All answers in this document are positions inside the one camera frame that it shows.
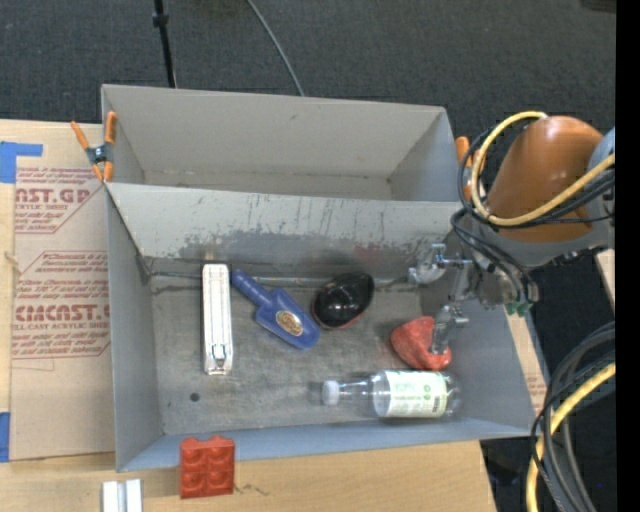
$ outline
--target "blue handle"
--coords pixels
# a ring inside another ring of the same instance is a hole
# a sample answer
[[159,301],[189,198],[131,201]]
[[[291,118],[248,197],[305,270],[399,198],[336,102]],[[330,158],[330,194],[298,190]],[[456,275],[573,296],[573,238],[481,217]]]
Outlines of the blue handle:
[[244,270],[231,271],[231,284],[244,293],[247,298],[260,307],[269,307],[273,303],[271,294]]

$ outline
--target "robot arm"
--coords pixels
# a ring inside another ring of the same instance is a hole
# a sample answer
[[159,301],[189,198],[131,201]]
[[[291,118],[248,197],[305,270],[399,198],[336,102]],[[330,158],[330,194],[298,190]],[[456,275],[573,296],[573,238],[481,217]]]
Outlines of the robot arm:
[[[531,118],[485,193],[481,175],[492,144]],[[446,269],[457,272],[450,303],[436,315],[434,347],[446,345],[450,327],[464,323],[461,301],[477,298],[487,308],[502,304],[524,315],[538,300],[532,269],[614,248],[615,239],[615,127],[603,135],[573,117],[524,112],[471,144],[456,143],[466,151],[459,153],[463,207],[451,219],[455,236],[434,245],[409,274],[429,283]]]

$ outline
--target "blue tape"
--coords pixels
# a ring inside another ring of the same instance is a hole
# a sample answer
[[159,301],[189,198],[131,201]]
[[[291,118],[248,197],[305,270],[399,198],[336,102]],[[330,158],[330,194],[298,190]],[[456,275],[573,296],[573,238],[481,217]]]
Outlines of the blue tape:
[[19,156],[42,156],[42,144],[0,142],[0,183],[16,182],[16,160]]
[[9,413],[0,412],[0,462],[9,462]]

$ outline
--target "bottle cap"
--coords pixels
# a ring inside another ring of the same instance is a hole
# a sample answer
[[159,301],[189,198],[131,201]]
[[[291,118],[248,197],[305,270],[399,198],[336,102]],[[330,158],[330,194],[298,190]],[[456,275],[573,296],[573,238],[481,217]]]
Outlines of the bottle cap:
[[338,382],[326,380],[322,386],[322,401],[325,405],[337,405],[338,400],[340,400]]

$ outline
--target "white object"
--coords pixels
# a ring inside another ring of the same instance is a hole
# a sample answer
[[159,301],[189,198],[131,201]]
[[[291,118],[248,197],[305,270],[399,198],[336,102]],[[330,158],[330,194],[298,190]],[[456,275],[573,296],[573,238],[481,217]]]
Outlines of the white object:
[[142,480],[103,482],[101,512],[142,512]]
[[340,401],[340,384],[337,380],[328,380],[322,386],[322,401],[325,405],[338,405]]
[[233,365],[229,268],[208,263],[202,268],[204,314],[203,360],[207,375],[226,375]]

